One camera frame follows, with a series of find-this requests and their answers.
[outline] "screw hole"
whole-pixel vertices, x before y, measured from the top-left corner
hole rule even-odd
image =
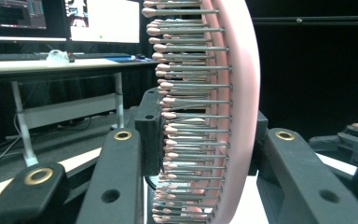
[[[120,197],[120,192],[116,189],[109,189],[103,193],[101,199],[104,203],[113,203]]]
[[[319,195],[321,195],[321,197],[323,199],[325,199],[326,201],[328,201],[330,203],[338,203],[339,202],[339,197],[334,192],[332,192],[328,189],[320,190]]]

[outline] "black wall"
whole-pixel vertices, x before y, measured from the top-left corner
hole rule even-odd
[[[247,0],[247,4],[254,21],[269,21],[255,22],[260,110],[269,127],[288,128],[309,139],[336,134],[358,122],[358,22],[337,22],[337,16],[358,16],[358,1]],[[321,16],[330,22],[274,22]]]

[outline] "white desk surface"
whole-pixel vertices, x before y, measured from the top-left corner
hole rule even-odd
[[[108,59],[76,59],[74,63],[51,63],[46,60],[41,61],[12,61],[0,62],[0,72],[13,71],[29,71],[29,70],[45,70],[45,69],[72,69],[72,68],[90,68],[90,67],[111,67],[111,66],[127,66],[139,63],[147,63],[148,60],[136,61],[133,63],[114,62]]]

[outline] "gold ring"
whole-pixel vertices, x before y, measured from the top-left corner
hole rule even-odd
[[[43,176],[38,178],[33,178],[34,175],[44,172]],[[38,185],[45,181],[47,181],[53,175],[53,170],[51,168],[39,168],[37,170],[32,171],[25,177],[25,184],[27,185]]]
[[[277,137],[279,137],[285,141],[292,141],[293,139],[295,139],[294,135],[292,135],[291,133],[283,132],[283,131],[276,132],[275,135],[277,135]]]
[[[127,131],[122,131],[122,132],[115,134],[115,139],[122,141],[122,140],[127,140],[127,139],[131,138],[131,136],[132,136],[132,133],[127,132]]]

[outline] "keyboard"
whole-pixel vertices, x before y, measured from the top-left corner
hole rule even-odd
[[[22,54],[0,54],[0,62],[4,61],[39,61],[46,60],[47,53],[22,53]],[[75,59],[130,59],[130,54],[126,53],[75,53],[72,55]]]
[[[47,54],[22,53],[22,54],[0,54],[0,62],[4,61],[38,61],[46,60]]]

